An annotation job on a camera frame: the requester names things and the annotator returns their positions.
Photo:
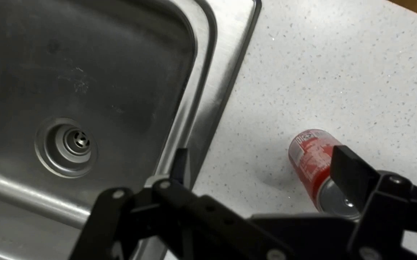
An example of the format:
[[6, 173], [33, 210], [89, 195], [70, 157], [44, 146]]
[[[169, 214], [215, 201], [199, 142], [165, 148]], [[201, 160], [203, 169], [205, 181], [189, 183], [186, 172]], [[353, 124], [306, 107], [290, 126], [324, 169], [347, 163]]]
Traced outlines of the stainless steel sink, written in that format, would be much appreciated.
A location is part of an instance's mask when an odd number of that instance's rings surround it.
[[190, 150], [194, 186], [261, 0], [0, 0], [0, 260], [68, 260], [100, 192]]

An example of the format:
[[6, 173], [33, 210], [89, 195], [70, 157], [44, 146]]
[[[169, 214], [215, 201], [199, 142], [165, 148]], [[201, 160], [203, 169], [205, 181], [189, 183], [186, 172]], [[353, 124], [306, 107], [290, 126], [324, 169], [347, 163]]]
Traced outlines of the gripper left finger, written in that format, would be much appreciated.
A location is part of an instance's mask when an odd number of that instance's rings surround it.
[[179, 148], [169, 177], [134, 194], [104, 190], [69, 260], [132, 260], [141, 240], [157, 237], [180, 260], [294, 260], [291, 247], [210, 196], [184, 186], [190, 152]]

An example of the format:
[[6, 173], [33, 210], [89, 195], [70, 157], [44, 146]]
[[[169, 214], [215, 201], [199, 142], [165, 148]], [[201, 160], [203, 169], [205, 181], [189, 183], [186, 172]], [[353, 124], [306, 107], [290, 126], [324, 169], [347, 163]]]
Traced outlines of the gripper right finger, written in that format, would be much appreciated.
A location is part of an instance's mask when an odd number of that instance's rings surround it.
[[402, 245], [404, 232], [417, 233], [416, 185], [375, 170], [344, 145], [333, 147], [330, 177], [360, 212], [347, 245], [351, 260], [417, 260]]

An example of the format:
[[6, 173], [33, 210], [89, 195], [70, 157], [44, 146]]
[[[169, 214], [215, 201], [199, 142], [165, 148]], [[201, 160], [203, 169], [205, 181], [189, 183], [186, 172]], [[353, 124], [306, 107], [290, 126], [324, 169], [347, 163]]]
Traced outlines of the red soda can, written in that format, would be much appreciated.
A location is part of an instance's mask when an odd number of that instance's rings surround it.
[[319, 212], [356, 221], [360, 212], [330, 177], [333, 148], [341, 144], [325, 130], [309, 129], [293, 138], [288, 157]]

